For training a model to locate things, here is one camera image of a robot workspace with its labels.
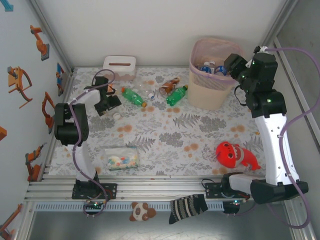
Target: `striped sock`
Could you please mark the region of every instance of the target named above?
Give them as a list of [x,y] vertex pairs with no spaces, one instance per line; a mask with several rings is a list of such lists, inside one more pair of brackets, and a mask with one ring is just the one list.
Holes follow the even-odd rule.
[[193,194],[173,200],[171,203],[171,215],[169,224],[174,224],[181,219],[186,219],[202,214],[208,210],[205,196],[203,194]]

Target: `white backdrop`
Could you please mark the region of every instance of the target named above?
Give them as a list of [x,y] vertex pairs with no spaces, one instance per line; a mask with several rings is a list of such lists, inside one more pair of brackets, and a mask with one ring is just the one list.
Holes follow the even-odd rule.
[[251,56],[285,0],[37,0],[74,66],[131,55],[140,66],[186,66],[197,39],[232,40]]
[[[32,153],[39,145],[50,142],[51,135],[42,114],[42,101],[47,91],[53,102],[61,102],[64,95],[58,97],[56,70],[59,59],[50,46],[50,57],[41,61],[36,47],[36,38],[30,32],[30,25],[39,27],[25,0],[10,0],[13,12],[5,12],[0,5],[0,126],[7,130],[7,136],[0,141],[0,224],[23,202],[28,187],[28,170],[25,165],[26,153]],[[46,36],[39,34],[44,43]],[[31,102],[19,109],[25,100],[18,91],[8,93],[14,86],[8,87],[7,67],[21,67],[29,75],[32,87],[25,91]],[[27,80],[22,78],[23,86]],[[47,113],[54,114],[47,104]],[[47,155],[49,144],[41,152],[37,162]]]

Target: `red fish toy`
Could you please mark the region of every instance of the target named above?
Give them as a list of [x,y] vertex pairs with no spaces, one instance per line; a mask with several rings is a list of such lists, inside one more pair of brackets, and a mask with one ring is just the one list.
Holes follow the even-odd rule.
[[230,169],[236,168],[239,164],[245,167],[250,164],[253,171],[261,168],[255,155],[238,144],[224,141],[216,148],[215,155],[219,163]]

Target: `green soda bottle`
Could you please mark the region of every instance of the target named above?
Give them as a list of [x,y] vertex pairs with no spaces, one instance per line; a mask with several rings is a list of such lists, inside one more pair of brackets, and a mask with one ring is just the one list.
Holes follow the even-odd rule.
[[128,99],[130,102],[132,102],[134,105],[141,106],[145,108],[147,106],[147,103],[140,97],[137,93],[132,91],[130,88],[123,87],[121,89],[122,95]]
[[185,95],[188,90],[188,85],[184,85],[183,87],[177,88],[170,96],[166,98],[166,103],[171,107],[176,105]]

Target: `patterned mat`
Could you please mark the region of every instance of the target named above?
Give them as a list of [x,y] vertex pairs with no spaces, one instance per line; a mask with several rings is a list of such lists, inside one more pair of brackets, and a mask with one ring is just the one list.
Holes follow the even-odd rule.
[[[100,68],[75,69],[70,99],[89,86],[92,77]],[[189,82],[188,68],[141,67],[137,68],[134,81],[142,81],[157,90],[165,81],[181,77],[178,87]],[[239,105],[233,91],[217,111],[208,111],[189,105],[184,97],[174,107],[156,92],[153,100],[147,100],[146,108],[135,106],[121,95],[121,87],[134,89],[132,82],[115,82],[122,105],[99,117],[95,109],[87,110],[89,122],[88,150],[93,165],[100,175],[163,175],[201,176],[221,175],[242,171],[264,175],[266,171],[260,133],[246,107]],[[244,95],[238,91],[244,102]],[[121,119],[114,120],[113,114]],[[242,165],[227,169],[215,157],[219,143],[229,141],[252,151],[261,169],[251,171]],[[110,146],[137,146],[140,166],[138,168],[109,171],[104,149]],[[71,153],[56,143],[51,160],[50,175],[75,175]]]

